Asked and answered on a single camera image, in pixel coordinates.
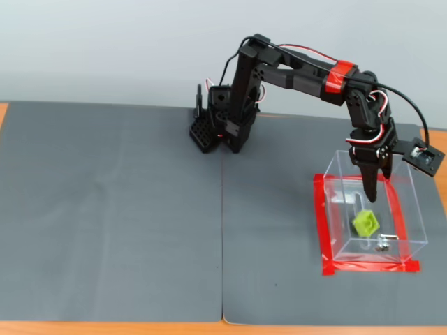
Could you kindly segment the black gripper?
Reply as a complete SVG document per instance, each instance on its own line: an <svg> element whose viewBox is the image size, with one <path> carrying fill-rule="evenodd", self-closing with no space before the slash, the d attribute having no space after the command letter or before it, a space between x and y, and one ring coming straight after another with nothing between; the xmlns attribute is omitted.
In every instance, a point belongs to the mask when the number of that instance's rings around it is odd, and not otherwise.
<svg viewBox="0 0 447 335"><path fill-rule="evenodd" d="M377 177L379 169L383 176L389 179L393 170L393 149L398 141L393 118L385 122L364 121L353 123L347 142L351 145L350 152L353 164L357 164L365 195L371 203L377 199Z"/></svg>

